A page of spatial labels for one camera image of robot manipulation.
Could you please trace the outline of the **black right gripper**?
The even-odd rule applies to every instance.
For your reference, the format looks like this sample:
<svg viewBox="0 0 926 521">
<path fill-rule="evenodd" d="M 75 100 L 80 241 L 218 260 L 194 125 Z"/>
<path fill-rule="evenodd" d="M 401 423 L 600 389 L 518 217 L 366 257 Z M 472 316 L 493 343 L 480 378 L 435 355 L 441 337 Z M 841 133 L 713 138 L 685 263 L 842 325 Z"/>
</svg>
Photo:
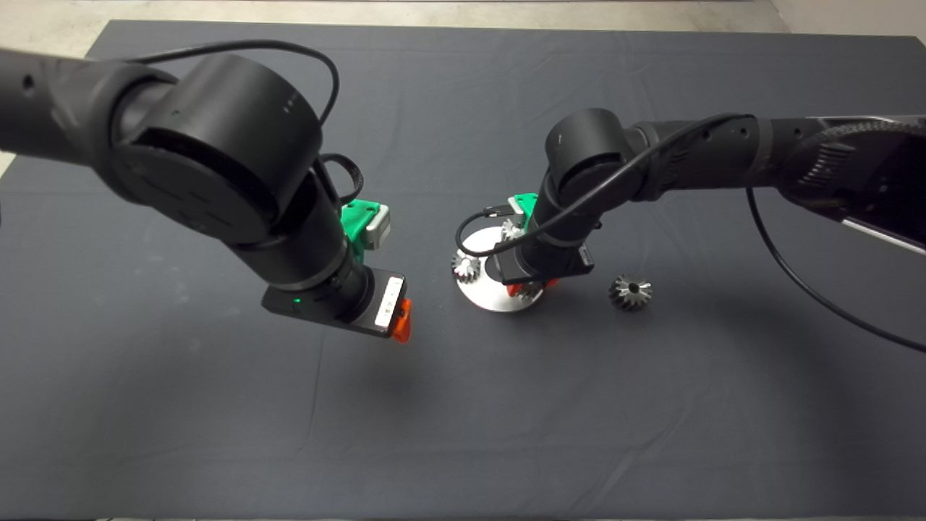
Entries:
<svg viewBox="0 0 926 521">
<path fill-rule="evenodd" d="M 566 244 L 550 243 L 542 236 L 496 255 L 496 270 L 510 297 L 522 297 L 524 284 L 530 281 L 545 281 L 545 288 L 554 287 L 559 279 L 585 276 L 593 267 L 587 237 Z"/>
</svg>

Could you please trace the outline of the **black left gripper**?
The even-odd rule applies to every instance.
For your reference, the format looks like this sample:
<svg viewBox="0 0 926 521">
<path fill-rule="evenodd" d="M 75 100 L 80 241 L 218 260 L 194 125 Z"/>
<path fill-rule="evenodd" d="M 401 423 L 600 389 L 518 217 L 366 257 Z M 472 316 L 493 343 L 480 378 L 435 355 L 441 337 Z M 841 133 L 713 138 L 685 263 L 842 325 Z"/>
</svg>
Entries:
<svg viewBox="0 0 926 521">
<path fill-rule="evenodd" d="M 412 331 L 407 288 L 403 274 L 373 269 L 347 252 L 338 268 L 314 287 L 269 287 L 261 305 L 288 318 L 406 344 Z"/>
</svg>

